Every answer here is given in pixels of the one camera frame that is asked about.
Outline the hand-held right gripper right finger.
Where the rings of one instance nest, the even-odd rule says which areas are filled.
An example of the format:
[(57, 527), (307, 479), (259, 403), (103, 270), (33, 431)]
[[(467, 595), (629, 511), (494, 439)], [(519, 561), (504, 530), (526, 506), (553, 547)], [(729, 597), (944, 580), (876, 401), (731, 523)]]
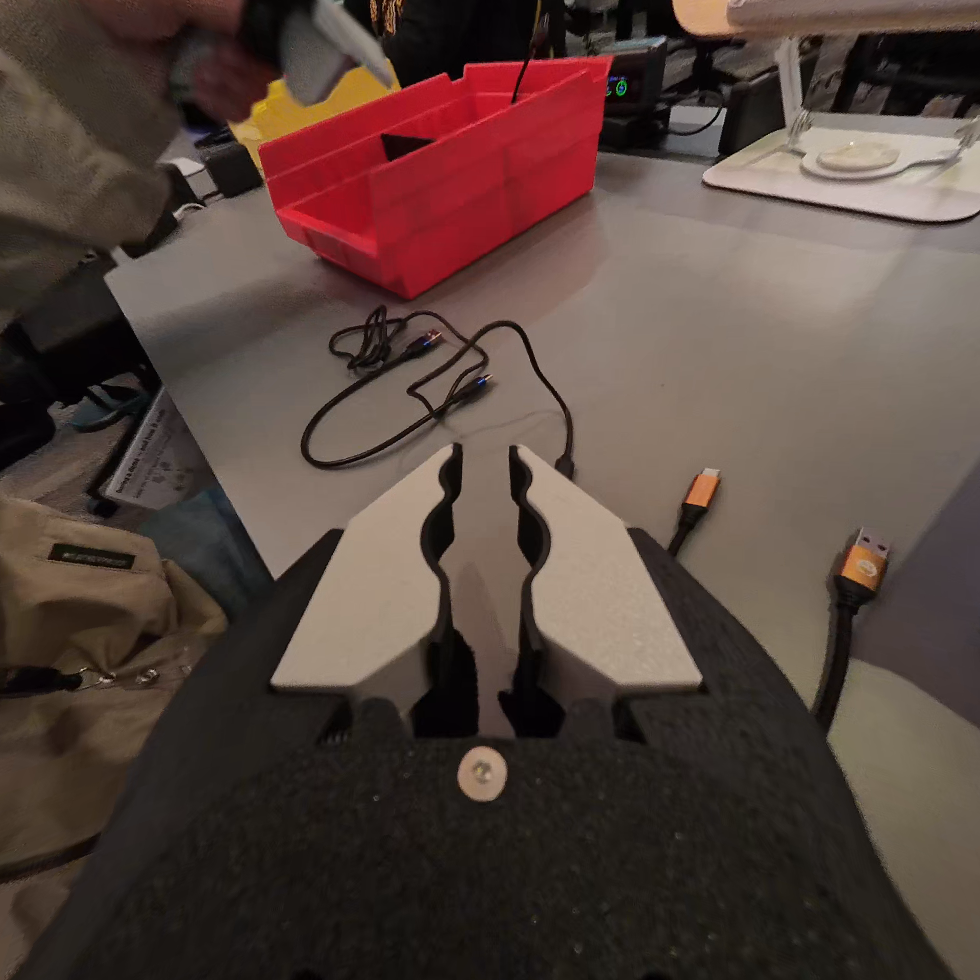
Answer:
[(703, 675), (627, 525), (524, 445), (508, 449), (518, 509), (519, 656), (501, 709), (552, 738), (581, 702), (689, 694)]

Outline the blue cloth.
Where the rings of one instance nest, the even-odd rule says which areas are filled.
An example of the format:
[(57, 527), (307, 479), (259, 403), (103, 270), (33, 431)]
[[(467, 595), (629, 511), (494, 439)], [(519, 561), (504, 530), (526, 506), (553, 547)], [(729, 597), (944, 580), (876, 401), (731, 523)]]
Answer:
[(223, 490), (214, 486), (154, 512), (138, 532), (218, 605), (239, 618), (274, 582)]

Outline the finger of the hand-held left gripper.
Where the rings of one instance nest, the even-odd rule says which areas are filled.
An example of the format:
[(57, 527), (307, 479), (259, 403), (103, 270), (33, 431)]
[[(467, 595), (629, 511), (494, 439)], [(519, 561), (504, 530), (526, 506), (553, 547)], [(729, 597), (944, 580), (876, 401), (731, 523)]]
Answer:
[(288, 22), (285, 26), (285, 85), (298, 104), (318, 104), (340, 80), (361, 65), (361, 26), (350, 22), (337, 37), (328, 37), (312, 22)]
[(380, 83), (395, 82), (395, 72), (378, 39), (347, 11), (343, 2), (315, 1), (313, 26), (332, 52), (365, 68)]

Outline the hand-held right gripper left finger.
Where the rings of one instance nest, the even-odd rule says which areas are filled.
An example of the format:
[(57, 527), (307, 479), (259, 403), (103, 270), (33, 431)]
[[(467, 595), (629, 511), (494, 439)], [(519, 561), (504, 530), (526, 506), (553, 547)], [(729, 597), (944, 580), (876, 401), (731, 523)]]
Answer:
[(462, 447), (447, 445), (349, 521), (272, 675), (277, 693), (385, 700), (419, 737), (477, 733), (474, 655), (440, 563), (461, 476)]

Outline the person's beige jacket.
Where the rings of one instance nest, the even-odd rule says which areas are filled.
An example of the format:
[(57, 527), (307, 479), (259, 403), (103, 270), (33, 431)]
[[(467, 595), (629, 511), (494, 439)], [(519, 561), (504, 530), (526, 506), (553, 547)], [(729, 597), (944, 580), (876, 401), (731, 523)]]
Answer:
[(2, 978), (67, 899), (129, 766), (226, 630), (149, 538), (2, 496)]

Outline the printed paper sheet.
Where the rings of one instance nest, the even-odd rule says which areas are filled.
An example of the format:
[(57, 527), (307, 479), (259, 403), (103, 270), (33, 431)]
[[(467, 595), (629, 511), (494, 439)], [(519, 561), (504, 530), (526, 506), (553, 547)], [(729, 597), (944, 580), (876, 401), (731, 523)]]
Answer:
[(203, 452), (162, 388), (100, 492), (114, 505), (160, 511), (191, 499), (213, 482)]

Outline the white stand with wooden board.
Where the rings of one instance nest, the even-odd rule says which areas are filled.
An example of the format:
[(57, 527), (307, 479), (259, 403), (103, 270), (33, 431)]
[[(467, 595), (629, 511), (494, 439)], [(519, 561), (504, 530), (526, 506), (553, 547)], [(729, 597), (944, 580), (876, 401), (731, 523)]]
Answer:
[(978, 214), (978, 118), (951, 134), (906, 130), (896, 117), (832, 122), (803, 106), (800, 40), (814, 35), (978, 28), (978, 2), (673, 2), (680, 25), (707, 39), (779, 41), (785, 127), (708, 169), (704, 185), (938, 225)]

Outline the person's left hand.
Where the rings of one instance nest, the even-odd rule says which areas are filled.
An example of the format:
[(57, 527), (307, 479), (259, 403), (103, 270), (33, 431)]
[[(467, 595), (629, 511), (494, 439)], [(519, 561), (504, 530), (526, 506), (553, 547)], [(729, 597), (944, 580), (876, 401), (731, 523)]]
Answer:
[(178, 34), (185, 29), (210, 33), (210, 49), (193, 68), (190, 88), (192, 102), (214, 119), (234, 123), (246, 119), (278, 77), (272, 66), (239, 43), (243, 2), (109, 1), (89, 2), (89, 6), (163, 94), (168, 90)]

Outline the teal shoe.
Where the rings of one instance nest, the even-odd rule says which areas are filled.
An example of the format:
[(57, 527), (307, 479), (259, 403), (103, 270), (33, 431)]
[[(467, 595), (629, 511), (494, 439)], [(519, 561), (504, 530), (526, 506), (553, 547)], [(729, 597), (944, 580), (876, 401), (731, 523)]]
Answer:
[(126, 418), (139, 417), (148, 404), (148, 395), (140, 389), (113, 384), (89, 387), (69, 424), (79, 433), (102, 431)]

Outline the black box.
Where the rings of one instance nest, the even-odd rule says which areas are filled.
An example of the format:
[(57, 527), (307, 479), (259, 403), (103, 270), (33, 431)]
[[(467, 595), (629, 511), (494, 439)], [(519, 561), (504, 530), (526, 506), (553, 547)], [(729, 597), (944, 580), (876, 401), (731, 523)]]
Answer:
[(202, 147), (201, 155), (215, 190), (226, 199), (264, 186), (262, 172), (249, 150), (234, 139)]

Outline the person's left forearm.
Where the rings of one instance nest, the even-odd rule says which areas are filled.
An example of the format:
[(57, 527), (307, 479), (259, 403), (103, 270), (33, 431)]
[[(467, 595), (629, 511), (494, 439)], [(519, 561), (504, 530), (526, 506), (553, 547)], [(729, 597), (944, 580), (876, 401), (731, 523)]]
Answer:
[(2, 325), (157, 225), (179, 126), (166, 53), (125, 46), (83, 2), (1, 3)]

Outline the red plastic bin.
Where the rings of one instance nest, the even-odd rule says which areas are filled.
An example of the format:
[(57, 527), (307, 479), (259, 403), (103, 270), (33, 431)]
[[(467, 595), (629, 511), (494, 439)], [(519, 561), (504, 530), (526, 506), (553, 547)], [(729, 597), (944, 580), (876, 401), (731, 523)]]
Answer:
[(611, 57), (465, 67), (260, 148), (289, 238), (415, 299), (589, 193)]

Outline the black power station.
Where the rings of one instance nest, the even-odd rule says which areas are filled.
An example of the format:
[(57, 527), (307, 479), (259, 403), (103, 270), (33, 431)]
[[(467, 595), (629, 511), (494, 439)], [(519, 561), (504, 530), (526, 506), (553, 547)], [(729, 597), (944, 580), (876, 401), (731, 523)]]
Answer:
[(668, 50), (663, 35), (618, 41), (607, 50), (602, 150), (625, 152), (663, 136), (669, 122), (663, 105)]

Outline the grey desk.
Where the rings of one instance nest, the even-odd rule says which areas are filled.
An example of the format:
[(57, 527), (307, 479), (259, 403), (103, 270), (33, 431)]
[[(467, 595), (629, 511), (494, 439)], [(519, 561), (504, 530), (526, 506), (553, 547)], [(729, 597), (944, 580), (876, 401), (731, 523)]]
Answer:
[(265, 191), (193, 213), (110, 288), (269, 571), (448, 442), (463, 446), (453, 612), (477, 653), (481, 727), (517, 647), (508, 446), (557, 458), (565, 429), (509, 330), (474, 405), (374, 461), (303, 462), (349, 375), (330, 334), (380, 303), (461, 332), (527, 332), (570, 407), (577, 484), (665, 542), (691, 478), (718, 468), (685, 567), (812, 696), (825, 577), (861, 525), (887, 585), (978, 461), (977, 222), (923, 229), (710, 189), (701, 161), (600, 154), (594, 189), (418, 299), (290, 240)]

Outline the yellow plastic bin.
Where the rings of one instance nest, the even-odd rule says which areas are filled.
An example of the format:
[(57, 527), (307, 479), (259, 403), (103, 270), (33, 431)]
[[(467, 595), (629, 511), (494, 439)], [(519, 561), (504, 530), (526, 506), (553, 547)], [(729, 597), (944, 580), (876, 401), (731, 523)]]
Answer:
[(388, 88), (364, 67), (356, 67), (344, 75), (324, 101), (302, 106), (291, 97), (284, 81), (276, 80), (268, 87), (265, 98), (253, 104), (251, 115), (238, 124), (230, 124), (229, 129), (249, 152), (257, 169), (262, 170), (259, 150), (263, 144), (352, 111), (400, 88), (398, 81)]

